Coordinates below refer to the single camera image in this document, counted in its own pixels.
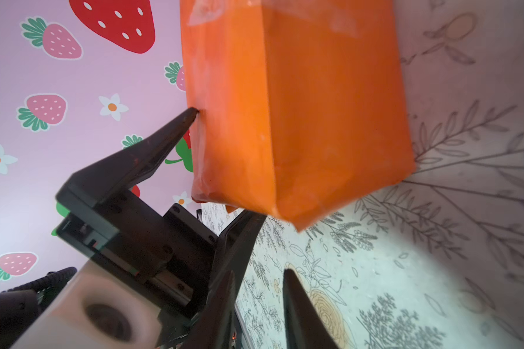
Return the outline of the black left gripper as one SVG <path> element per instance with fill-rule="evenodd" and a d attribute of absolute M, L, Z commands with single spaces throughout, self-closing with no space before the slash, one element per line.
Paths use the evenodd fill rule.
<path fill-rule="evenodd" d="M 243 210 L 217 236 L 174 204 L 160 215 L 129 190 L 149 179 L 193 125 L 188 108 L 141 142 L 75 172 L 56 195 L 69 211 L 58 235 L 162 311 L 164 324 L 192 327 L 231 271 L 234 305 L 267 216 Z"/>

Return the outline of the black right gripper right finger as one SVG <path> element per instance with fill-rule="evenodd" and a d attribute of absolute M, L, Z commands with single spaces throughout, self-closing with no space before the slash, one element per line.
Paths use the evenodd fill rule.
<path fill-rule="evenodd" d="M 282 292 L 287 348 L 338 349 L 291 269 L 284 270 Z"/>

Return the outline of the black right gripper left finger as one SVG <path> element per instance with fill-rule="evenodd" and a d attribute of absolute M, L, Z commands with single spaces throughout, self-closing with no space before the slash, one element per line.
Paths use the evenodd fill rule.
<path fill-rule="evenodd" d="M 234 272 L 227 271 L 199 321 L 181 346 L 182 349 L 232 347 L 233 313 L 237 296 L 235 284 Z"/>

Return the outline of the yellow orange wrapping paper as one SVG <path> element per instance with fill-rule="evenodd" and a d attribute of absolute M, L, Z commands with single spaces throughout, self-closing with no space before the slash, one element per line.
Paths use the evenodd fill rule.
<path fill-rule="evenodd" d="M 392 1 L 182 1 L 192 199 L 304 230 L 415 170 Z"/>

